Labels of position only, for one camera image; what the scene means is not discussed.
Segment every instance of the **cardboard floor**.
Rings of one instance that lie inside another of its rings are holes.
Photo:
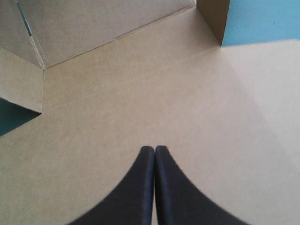
[[[49,68],[42,115],[0,138],[1,224],[70,222],[164,144],[230,213],[298,225],[299,51],[220,48],[191,8]]]

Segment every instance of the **blue surface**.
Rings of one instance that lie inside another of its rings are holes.
[[[231,0],[223,46],[300,39],[300,0]]]
[[[40,115],[40,113],[0,98],[0,136],[21,126],[38,115]]]

